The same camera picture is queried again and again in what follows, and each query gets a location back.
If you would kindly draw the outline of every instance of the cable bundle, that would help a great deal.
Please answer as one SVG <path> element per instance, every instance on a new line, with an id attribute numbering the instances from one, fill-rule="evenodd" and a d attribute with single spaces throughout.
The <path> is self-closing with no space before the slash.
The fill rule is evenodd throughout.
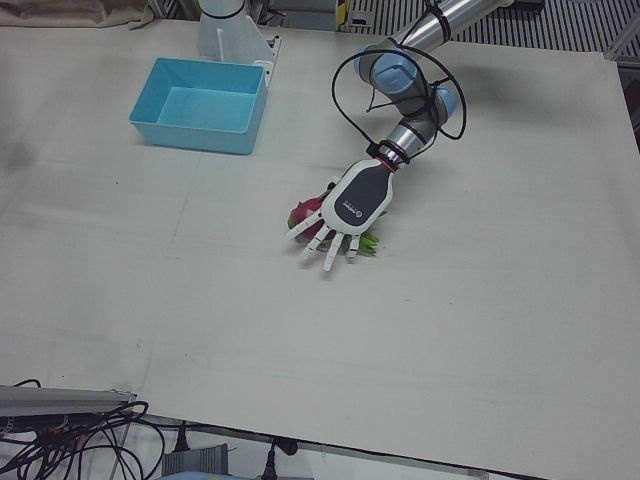
<path id="1" fill-rule="evenodd" d="M 141 407 L 142 410 L 134 412 L 132 409 L 136 407 Z M 85 425 L 37 429 L 35 439 L 30 442 L 0 437 L 0 443 L 23 445 L 20 452 L 0 467 L 0 475 L 15 470 L 18 480 L 44 480 L 66 462 L 63 479 L 68 479 L 74 470 L 75 477 L 80 479 L 86 452 L 110 450 L 115 455 L 125 480 L 148 480 L 160 465 L 165 448 L 164 435 L 160 430 L 162 425 L 143 419 L 148 409 L 147 402 L 131 402 L 110 412 L 91 415 Z M 150 472 L 144 471 L 142 462 L 134 452 L 118 445 L 115 430 L 132 424 L 153 429 L 160 439 L 162 448 Z"/>

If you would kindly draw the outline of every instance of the metal bracket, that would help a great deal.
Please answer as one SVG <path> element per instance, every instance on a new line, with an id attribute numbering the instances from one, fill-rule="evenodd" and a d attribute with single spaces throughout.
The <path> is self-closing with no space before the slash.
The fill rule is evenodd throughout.
<path id="1" fill-rule="evenodd" d="M 630 62 L 630 57 L 623 57 L 621 52 L 629 44 L 629 42 L 639 35 L 640 32 L 640 10 L 635 13 L 633 17 L 629 19 L 629 22 L 620 31 L 618 37 L 609 45 L 604 51 L 604 58 L 612 60 L 614 62 L 624 59 L 627 63 Z M 635 66 L 640 65 L 640 59 L 634 59 Z"/>

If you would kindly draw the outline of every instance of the light blue tray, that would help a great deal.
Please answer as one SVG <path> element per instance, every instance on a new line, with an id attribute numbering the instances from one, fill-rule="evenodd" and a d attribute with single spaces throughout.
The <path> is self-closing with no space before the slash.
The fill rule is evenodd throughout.
<path id="1" fill-rule="evenodd" d="M 266 100 L 262 67 L 158 58 L 129 121 L 156 145 L 247 154 Z"/>

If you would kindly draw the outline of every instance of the blue joint cap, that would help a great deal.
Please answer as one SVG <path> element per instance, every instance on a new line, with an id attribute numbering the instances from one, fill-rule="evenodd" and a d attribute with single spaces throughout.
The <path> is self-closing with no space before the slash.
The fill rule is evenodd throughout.
<path id="1" fill-rule="evenodd" d="M 362 53 L 362 52 L 366 52 L 367 50 L 369 50 L 371 47 L 374 47 L 375 45 L 365 45 L 364 47 L 362 47 L 358 53 Z M 356 57 L 355 61 L 353 62 L 353 67 L 356 69 L 356 73 L 358 75 L 360 75 L 360 77 L 362 77 L 363 75 L 360 73 L 360 60 L 362 59 L 364 55 L 360 56 L 360 57 Z"/>
<path id="2" fill-rule="evenodd" d="M 456 108 L 458 108 L 458 99 L 453 93 L 449 91 L 448 88 L 443 86 L 436 87 L 436 93 L 438 94 L 438 97 L 440 97 L 440 100 L 442 100 L 442 103 L 444 103 L 444 106 L 447 109 L 447 118 L 448 119 L 451 118 L 451 115 L 453 115 L 453 112 L 455 112 Z"/>
<path id="3" fill-rule="evenodd" d="M 416 80 L 418 69 L 407 58 L 385 53 L 373 66 L 374 86 L 385 95 L 405 92 Z"/>

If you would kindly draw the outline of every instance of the white table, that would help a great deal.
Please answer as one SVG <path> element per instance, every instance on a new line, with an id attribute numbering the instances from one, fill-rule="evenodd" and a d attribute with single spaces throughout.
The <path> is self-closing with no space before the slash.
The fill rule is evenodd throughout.
<path id="1" fill-rule="evenodd" d="M 251 156 L 128 115 L 197 24 L 0 30 L 0 381 L 556 479 L 640 468 L 640 163 L 614 64 L 451 44 L 469 102 L 396 178 L 377 258 L 302 268 L 285 219 L 364 158 L 331 104 L 371 39 L 282 32 Z M 348 109 L 369 91 L 351 69 Z M 397 114 L 358 116 L 380 137 Z"/>

